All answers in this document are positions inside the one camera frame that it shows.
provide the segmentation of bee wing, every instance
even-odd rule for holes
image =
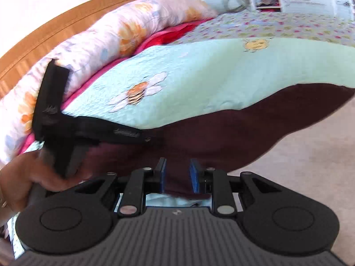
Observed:
[[[107,105],[115,105],[118,102],[121,102],[122,100],[127,98],[127,92],[123,92],[119,95],[117,95],[116,97],[113,97],[108,103]]]
[[[119,102],[115,107],[113,107],[109,113],[117,112],[118,110],[121,110],[122,108],[126,107],[128,104],[128,99],[125,99],[121,102]]]
[[[167,72],[161,72],[159,74],[155,74],[153,77],[151,77],[148,80],[148,87],[153,86],[161,81],[164,81],[167,75],[168,75]]]
[[[163,89],[162,86],[151,86],[148,87],[144,93],[144,96],[152,96]]]

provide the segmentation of floral fabric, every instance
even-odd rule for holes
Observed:
[[[71,70],[65,99],[114,59],[129,57],[149,36],[168,26],[216,17],[206,4],[191,0],[137,0],[65,40],[38,61],[0,100],[0,164],[8,163],[31,131],[34,106],[51,59]]]
[[[223,14],[201,24],[173,44],[253,37],[299,38],[355,47],[355,22],[313,14]]]

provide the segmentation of silver screw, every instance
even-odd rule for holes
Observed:
[[[138,211],[136,206],[126,205],[120,208],[120,212],[124,215],[132,215]]]
[[[228,215],[234,212],[234,208],[229,205],[222,205],[217,208],[217,212],[222,215]]]

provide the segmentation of red fabric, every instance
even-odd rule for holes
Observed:
[[[145,40],[134,52],[134,55],[139,54],[143,50],[151,47],[151,46],[156,46],[156,45],[166,45],[169,43],[172,43],[176,41],[177,39],[180,39],[182,36],[184,36],[187,32],[192,31],[194,28],[196,28],[198,25],[202,24],[203,22],[206,22],[207,20],[201,20],[201,21],[194,21],[190,23],[183,23],[175,27],[169,27],[166,28],[160,32],[157,32],[153,35],[151,35],[147,40]],[[116,66],[117,64],[121,63],[124,60],[127,60],[128,58],[121,58],[121,59],[116,59],[112,61],[111,63],[107,64],[105,67],[102,69],[98,70],[89,80],[87,80],[78,90],[76,90],[64,103],[62,106],[62,109],[65,109],[75,98],[77,98],[81,93],[83,93],[92,83],[96,81],[97,78],[99,78],[101,75],[106,73],[108,70],[110,70],[112,67]],[[19,150],[19,154],[24,153],[24,151],[27,150],[27,148],[34,142],[34,134],[31,133],[27,136],[24,144]]]

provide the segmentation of beige floor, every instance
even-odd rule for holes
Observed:
[[[333,252],[348,265],[355,264],[355,98],[232,174],[245,170],[330,207],[340,220]]]

